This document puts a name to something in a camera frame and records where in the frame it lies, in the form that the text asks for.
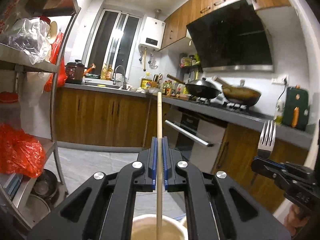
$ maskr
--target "electrical outlet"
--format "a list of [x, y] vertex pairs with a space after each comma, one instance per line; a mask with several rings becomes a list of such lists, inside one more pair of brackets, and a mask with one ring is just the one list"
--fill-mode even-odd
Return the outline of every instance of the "electrical outlet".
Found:
[[289, 84], [289, 75], [283, 74], [276, 78], [271, 79], [271, 84], [284, 85], [284, 79], [287, 79], [287, 85]]

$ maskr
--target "range hood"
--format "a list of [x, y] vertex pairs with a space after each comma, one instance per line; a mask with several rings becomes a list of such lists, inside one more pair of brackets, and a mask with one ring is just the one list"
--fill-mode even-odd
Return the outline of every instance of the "range hood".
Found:
[[187, 25], [204, 72], [273, 72], [263, 24], [247, 0], [217, 9]]

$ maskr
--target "orange plastic bag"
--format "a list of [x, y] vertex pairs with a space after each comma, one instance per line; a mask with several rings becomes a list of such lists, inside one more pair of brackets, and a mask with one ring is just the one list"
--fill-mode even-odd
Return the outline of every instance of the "orange plastic bag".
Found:
[[[62, 39], [63, 39], [63, 33], [59, 32], [54, 43], [51, 45], [52, 49], [51, 49], [51, 56], [50, 56], [49, 61], [53, 64], [55, 64], [57, 62], [57, 56], [59, 53], [60, 45], [62, 43]], [[44, 85], [44, 91], [46, 91], [46, 92], [51, 91], [52, 77], [53, 77], [53, 74], [50, 75], [49, 80]], [[59, 75], [58, 75], [57, 87], [62, 87], [66, 83], [66, 80], [67, 80], [67, 74], [66, 74], [65, 65], [64, 65], [64, 57], [62, 57], [62, 60], [60, 63], [60, 70], [59, 70]]]
[[45, 152], [40, 142], [23, 130], [0, 125], [0, 172], [37, 178], [43, 170]]

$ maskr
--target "water heater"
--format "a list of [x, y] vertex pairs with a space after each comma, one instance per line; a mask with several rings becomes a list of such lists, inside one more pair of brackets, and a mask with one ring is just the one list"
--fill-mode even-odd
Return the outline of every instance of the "water heater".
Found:
[[143, 27], [143, 31], [141, 33], [141, 40], [139, 46], [155, 50], [161, 49], [164, 27], [164, 22], [157, 19], [153, 19], [151, 17], [147, 17], [146, 23]]

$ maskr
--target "silver screw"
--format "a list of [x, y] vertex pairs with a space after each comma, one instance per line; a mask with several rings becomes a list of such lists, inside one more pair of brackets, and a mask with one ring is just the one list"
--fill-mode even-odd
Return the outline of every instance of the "silver screw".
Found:
[[94, 177], [95, 179], [102, 179], [102, 178], [104, 177], [104, 174], [99, 171], [99, 172], [96, 172], [96, 173], [93, 175], [93, 177]]
[[185, 161], [180, 161], [180, 162], [178, 162], [178, 167], [180, 167], [180, 168], [185, 168], [185, 167], [187, 167], [187, 166], [188, 166], [188, 163], [185, 162]]
[[142, 167], [142, 162], [134, 162], [132, 163], [132, 167], [139, 169]]
[[216, 175], [219, 179], [225, 179], [227, 176], [227, 174], [224, 171], [218, 171]]

